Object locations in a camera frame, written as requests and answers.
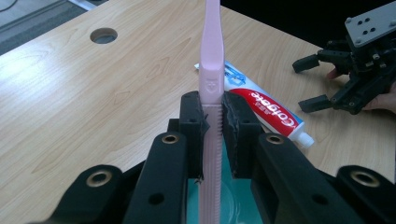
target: human hand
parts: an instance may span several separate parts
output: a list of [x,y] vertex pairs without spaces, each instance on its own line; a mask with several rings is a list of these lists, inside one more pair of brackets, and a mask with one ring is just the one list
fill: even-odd
[[[327,74],[326,78],[335,79],[342,74],[339,74],[334,68],[330,73]],[[363,110],[372,109],[387,109],[396,114],[396,82],[390,86],[389,92],[377,95],[372,101],[370,101]]]

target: white toothpaste tube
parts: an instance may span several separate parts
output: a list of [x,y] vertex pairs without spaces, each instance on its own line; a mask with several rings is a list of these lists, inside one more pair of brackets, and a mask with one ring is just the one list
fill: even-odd
[[229,62],[225,63],[224,90],[244,97],[259,121],[271,132],[287,136],[304,148],[314,144],[314,139],[304,132],[305,123],[300,118]]

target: hole in table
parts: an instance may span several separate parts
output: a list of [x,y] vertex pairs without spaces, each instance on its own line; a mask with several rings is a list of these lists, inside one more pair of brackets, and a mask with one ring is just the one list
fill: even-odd
[[96,44],[108,44],[117,39],[117,31],[111,28],[99,28],[91,33],[90,39]]

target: pink toothbrush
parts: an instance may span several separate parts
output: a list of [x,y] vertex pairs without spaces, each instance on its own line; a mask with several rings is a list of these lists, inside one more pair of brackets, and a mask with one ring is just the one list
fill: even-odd
[[204,180],[199,187],[199,222],[217,224],[221,188],[221,97],[224,93],[224,44],[219,0],[206,0],[199,80],[201,104],[210,125],[204,139]]

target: floor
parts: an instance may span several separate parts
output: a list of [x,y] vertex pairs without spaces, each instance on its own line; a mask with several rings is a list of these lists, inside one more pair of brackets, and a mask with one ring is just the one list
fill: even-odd
[[[23,16],[35,12],[61,0],[17,0],[16,4],[6,11],[0,12],[0,26],[15,21]],[[0,10],[11,6],[15,0],[1,0]]]

